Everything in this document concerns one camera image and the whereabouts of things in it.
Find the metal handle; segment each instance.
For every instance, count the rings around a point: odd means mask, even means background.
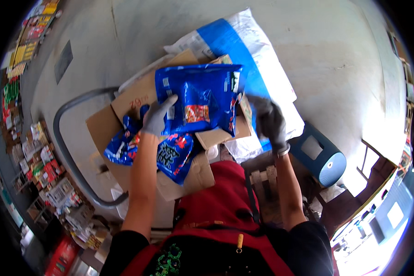
[[[119,204],[121,204],[123,201],[125,201],[128,197],[128,193],[123,193],[121,196],[119,196],[114,201],[104,201],[102,200],[91,188],[91,186],[87,183],[84,176],[81,174],[80,169],[77,167],[77,164],[75,164],[75,161],[73,160],[71,153],[68,151],[66,144],[64,143],[63,136],[61,136],[60,133],[60,118],[68,109],[87,101],[95,96],[103,95],[108,93],[110,99],[113,101],[115,99],[115,95],[113,92],[118,91],[118,87],[108,87],[108,88],[100,88],[95,89],[92,91],[89,91],[87,93],[84,93],[83,95],[80,95],[69,102],[65,103],[60,109],[58,109],[57,113],[54,117],[54,136],[57,140],[58,147],[60,151],[63,153],[64,160],[66,161],[67,165],[71,169],[72,173],[77,177],[77,180],[80,182],[82,188],[86,190],[86,192],[90,195],[92,200],[98,204],[99,206],[106,208],[106,209],[113,209],[116,208]]]

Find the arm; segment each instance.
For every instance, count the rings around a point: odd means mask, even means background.
[[[143,234],[148,240],[155,212],[157,148],[157,136],[141,133],[130,172],[129,209],[121,227],[121,230],[134,230]]]
[[[288,154],[276,158],[278,193],[284,228],[290,231],[294,226],[307,221],[302,210],[302,193],[294,174]]]
[[[278,173],[278,193],[284,228],[290,231],[306,221],[302,211],[302,194],[298,179],[291,166],[286,139],[286,122],[281,109],[267,98],[247,96],[256,110],[256,132],[270,139]]]
[[[156,201],[156,154],[159,136],[164,129],[164,116],[178,96],[169,97],[163,104],[152,103],[147,112],[138,152],[130,173],[129,208],[121,230],[132,230],[150,240]]]

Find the blue stripe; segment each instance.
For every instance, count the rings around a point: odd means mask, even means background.
[[[216,57],[228,54],[234,64],[243,65],[243,75],[247,73],[247,79],[239,79],[239,86],[245,84],[245,92],[249,95],[270,98],[258,67],[248,51],[247,47],[238,36],[236,31],[225,19],[218,19],[207,24],[198,30],[199,35]],[[256,118],[252,118],[253,128],[256,129]],[[271,145],[268,140],[260,141],[264,151],[270,150]]]

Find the hand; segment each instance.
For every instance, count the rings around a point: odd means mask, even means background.
[[[287,143],[285,118],[279,106],[268,98],[247,96],[248,101],[256,109],[256,133],[270,139],[274,154],[286,154],[290,149]]]
[[[167,110],[175,104],[178,95],[172,95],[167,98],[161,105],[158,101],[150,105],[149,111],[144,117],[143,128],[141,132],[147,132],[160,137],[161,131],[164,130],[164,116]]]

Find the green embroidery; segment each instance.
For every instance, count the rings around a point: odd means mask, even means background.
[[[155,276],[177,276],[181,265],[180,257],[181,250],[176,244],[172,244],[169,250],[158,258]]]

